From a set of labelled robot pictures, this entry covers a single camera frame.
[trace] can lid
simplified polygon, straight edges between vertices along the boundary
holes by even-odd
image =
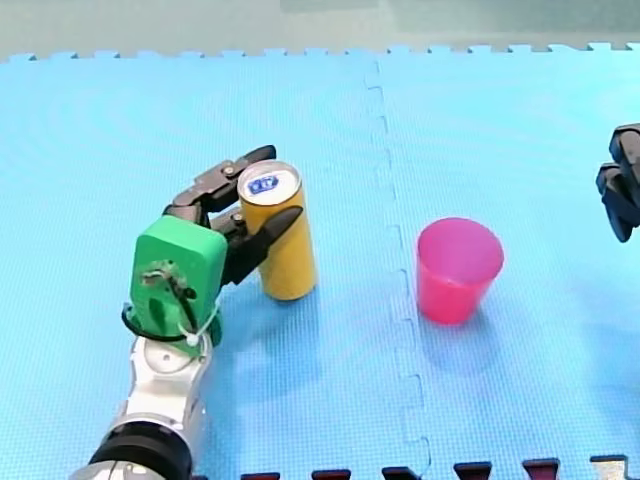
[[[279,205],[300,189],[300,175],[291,165],[277,160],[257,162],[238,179],[238,194],[255,205]]]

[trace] green robot part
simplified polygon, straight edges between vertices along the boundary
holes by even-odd
[[[201,330],[214,314],[227,247],[221,233],[161,216],[136,242],[130,323],[149,338],[197,355],[199,346],[190,346],[183,331]],[[216,346],[222,331],[219,311],[207,331]]]

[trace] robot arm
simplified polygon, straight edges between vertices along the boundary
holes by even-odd
[[[640,226],[640,124],[616,128],[609,152],[613,162],[600,167],[596,184],[613,232],[626,242]]]
[[[89,464],[71,480],[195,480],[209,421],[201,400],[221,337],[218,294],[240,283],[302,213],[290,207],[249,235],[237,179],[251,163],[275,158],[273,146],[225,161],[195,179],[136,243],[133,305],[122,321],[135,335],[132,387]]]

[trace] silver robot arm segment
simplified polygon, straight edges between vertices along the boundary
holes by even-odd
[[[191,480],[207,428],[200,392],[212,353],[208,335],[196,357],[136,337],[129,397],[89,465],[70,480]]]

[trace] white cable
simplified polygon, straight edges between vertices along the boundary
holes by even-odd
[[[185,340],[187,341],[187,345],[189,345],[190,347],[195,347],[200,343],[200,338],[202,338],[202,335],[204,334],[204,332],[207,331],[207,328],[209,328],[209,325],[211,325],[211,322],[213,322],[213,319],[218,314],[219,309],[220,309],[220,302],[218,301],[218,299],[216,299],[211,315],[209,315],[209,318],[207,319],[207,321],[204,322],[204,325],[202,325],[200,330],[198,330],[196,333],[187,332],[185,328],[182,326],[182,324],[178,323],[178,330],[180,330],[180,333],[184,335]]]

